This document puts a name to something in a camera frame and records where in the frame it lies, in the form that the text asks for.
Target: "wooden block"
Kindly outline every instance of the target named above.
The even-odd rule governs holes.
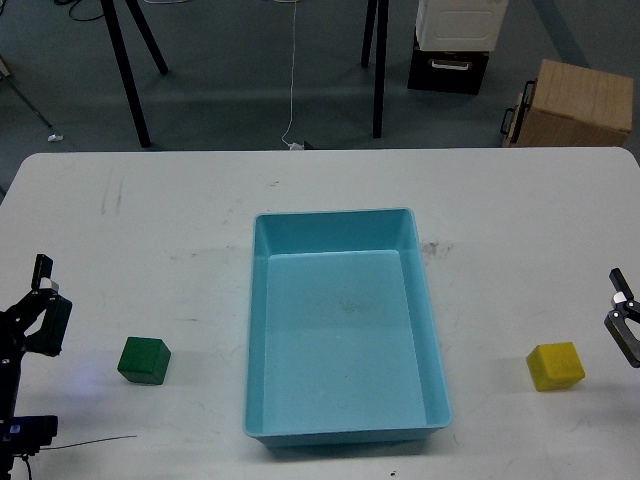
[[[129,337],[122,351],[118,371],[130,382],[162,385],[171,352],[158,338]]]

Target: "black tripod leg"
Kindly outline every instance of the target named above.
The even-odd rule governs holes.
[[[387,61],[387,23],[389,0],[378,0],[378,41],[376,44],[376,84],[373,94],[373,138],[382,137],[382,108],[384,104],[384,75]]]
[[[362,57],[360,65],[362,68],[369,66],[369,56],[371,55],[371,43],[373,42],[373,26],[376,22],[376,7],[378,0],[369,0],[367,5],[367,19],[364,24],[364,40],[362,41]]]
[[[151,56],[153,60],[156,62],[158,70],[161,74],[166,74],[169,71],[167,64],[162,58],[162,53],[160,53],[160,49],[158,48],[158,44],[156,43],[155,38],[153,38],[153,34],[151,33],[151,29],[147,24],[146,18],[144,18],[144,14],[140,9],[140,5],[138,4],[138,0],[126,0],[127,5],[129,6],[129,10],[131,10],[131,16],[136,21],[136,25],[138,25],[138,30],[142,34],[142,38],[144,38],[145,43],[147,44],[147,48],[151,52]]]
[[[120,24],[118,23],[116,9],[113,5],[113,0],[100,0],[100,3],[102,4],[104,19],[107,22],[109,36],[111,37],[111,44],[113,45],[113,51],[116,55],[118,68],[120,69],[120,76],[122,77],[122,83],[124,84],[124,91],[127,94],[127,99],[129,100],[129,108],[131,109],[131,115],[133,116],[133,123],[136,126],[136,131],[138,132],[138,140],[140,141],[140,146],[142,148],[147,148],[151,145],[151,140],[149,139],[147,124],[144,121],[140,98],[138,97],[138,91],[136,90],[136,84],[133,79],[133,72],[131,71],[131,65],[129,64],[129,58],[127,57],[127,50],[124,46],[124,40],[122,39],[122,31],[120,30]]]

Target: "cardboard box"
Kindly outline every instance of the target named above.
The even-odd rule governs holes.
[[[633,79],[543,60],[507,146],[621,146],[631,133]]]

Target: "white box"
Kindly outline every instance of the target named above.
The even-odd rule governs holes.
[[[509,0],[420,0],[416,36],[429,52],[491,52]]]

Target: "drawer handle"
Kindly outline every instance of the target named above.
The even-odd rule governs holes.
[[[472,65],[471,62],[451,62],[446,60],[442,63],[438,63],[437,60],[430,60],[429,63],[433,68],[441,68],[443,70],[460,70],[463,72],[469,70]]]

